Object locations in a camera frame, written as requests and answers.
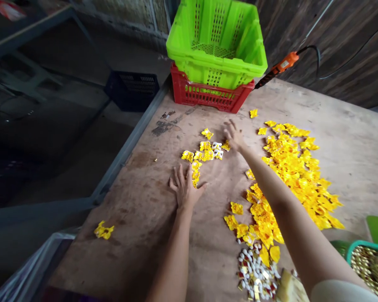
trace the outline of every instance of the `left hand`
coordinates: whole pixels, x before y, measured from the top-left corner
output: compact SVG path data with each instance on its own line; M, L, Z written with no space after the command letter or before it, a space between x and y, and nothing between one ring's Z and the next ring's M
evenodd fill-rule
M173 168L173 177L171 176L169 179L169 187L176 194L178 211L185 208L193 210L193 207L206 190L207 183L196 189L192 182L192 164L189 163L186 179L182 170L182 164L179 164L178 169L176 167Z

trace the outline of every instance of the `wall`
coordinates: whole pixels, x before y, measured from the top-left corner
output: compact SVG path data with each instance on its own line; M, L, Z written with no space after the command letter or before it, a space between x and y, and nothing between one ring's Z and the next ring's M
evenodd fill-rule
M258 8L269 68L308 44L322 54L319 76L338 69L378 29L378 0L243 0ZM180 0L78 0L86 18L166 53ZM315 77L312 50L278 78L365 108L378 106L378 34L336 74Z
M164 0L74 0L86 22L106 26L140 45L166 54L171 22Z
M260 24L269 67L300 48L330 0L259 0ZM315 44L322 54L324 77L351 58L378 29L378 0L334 0L303 46ZM378 106L378 33L333 76L317 80L313 50L279 78L365 108Z

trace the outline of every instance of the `green plastic crate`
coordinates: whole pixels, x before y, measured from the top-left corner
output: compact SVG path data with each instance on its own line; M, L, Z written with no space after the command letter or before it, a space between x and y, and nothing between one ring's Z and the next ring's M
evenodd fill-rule
M256 6L239 1L182 0L166 46L195 83L235 89L268 67Z
M331 244L346 259L346 261L349 265L351 263L350 261L351 261L351 258L352 258L352 252L359 245L370 247L373 250L378 251L378 244L368 242L368 241L364 241L364 240L357 240L357 241L354 241L354 242L334 240L334 241L331 241Z

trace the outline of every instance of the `dark blue crate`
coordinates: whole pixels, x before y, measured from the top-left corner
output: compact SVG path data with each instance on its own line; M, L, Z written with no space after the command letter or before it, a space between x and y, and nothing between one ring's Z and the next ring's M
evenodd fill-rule
M104 92L120 110L144 112L159 89L155 74L112 71Z

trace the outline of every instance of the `electric cord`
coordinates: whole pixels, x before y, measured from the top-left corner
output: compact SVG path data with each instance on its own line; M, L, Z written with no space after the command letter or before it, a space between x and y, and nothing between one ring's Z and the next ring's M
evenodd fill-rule
M348 59L342 66L340 66L334 72L332 72L331 74L324 76L324 77L319 76L319 66L320 66L321 55L320 55L320 51L319 51L318 47L316 47L315 45L308 45L306 47L303 47L299 51L297 51L297 55L303 53L304 51L306 51L309 48L314 49L315 52L316 52L316 57L317 57L316 78L318 80L324 80L324 79L329 78L329 77L333 76L334 74L338 73L339 70L341 70L343 67L345 67L347 64L349 64L362 51L362 49L376 36L377 33L378 33L378 29L368 38L368 40L360 47L360 49L358 49L358 51L356 51L356 53L354 53L354 55L350 59Z

